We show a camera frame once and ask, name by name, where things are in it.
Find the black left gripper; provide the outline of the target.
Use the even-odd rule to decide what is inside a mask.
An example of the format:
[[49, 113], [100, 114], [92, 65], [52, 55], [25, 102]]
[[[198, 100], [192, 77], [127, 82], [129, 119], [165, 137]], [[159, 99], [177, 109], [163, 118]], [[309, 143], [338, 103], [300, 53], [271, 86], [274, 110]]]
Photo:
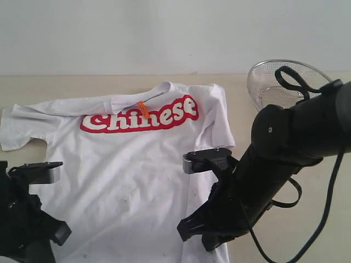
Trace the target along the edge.
[[1, 256], [16, 262], [55, 262], [50, 239], [62, 246], [72, 231], [65, 221], [41, 210], [37, 195], [8, 175], [1, 161]]

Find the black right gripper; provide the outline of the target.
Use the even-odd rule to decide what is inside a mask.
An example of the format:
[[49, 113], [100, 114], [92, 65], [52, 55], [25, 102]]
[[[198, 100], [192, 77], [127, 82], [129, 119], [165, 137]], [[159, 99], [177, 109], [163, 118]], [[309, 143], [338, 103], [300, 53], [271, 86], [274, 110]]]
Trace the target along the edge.
[[205, 250], [213, 251], [249, 232], [244, 213], [237, 201], [233, 205], [219, 202], [214, 208], [210, 212], [208, 204], [203, 204], [191, 215], [180, 220], [177, 231], [182, 241], [202, 235], [201, 241]]

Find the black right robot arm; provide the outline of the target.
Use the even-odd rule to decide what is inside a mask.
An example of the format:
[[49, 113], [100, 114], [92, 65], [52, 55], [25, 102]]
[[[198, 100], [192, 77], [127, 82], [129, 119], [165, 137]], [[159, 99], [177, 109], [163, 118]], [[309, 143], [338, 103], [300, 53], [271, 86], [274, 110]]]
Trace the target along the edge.
[[187, 174], [211, 170], [218, 180], [208, 200], [178, 224], [182, 240], [201, 235], [211, 251], [245, 235], [275, 205], [274, 196], [292, 175], [340, 152], [350, 152], [349, 83], [334, 81], [291, 108], [266, 106], [254, 119], [240, 160], [227, 148], [184, 155]]

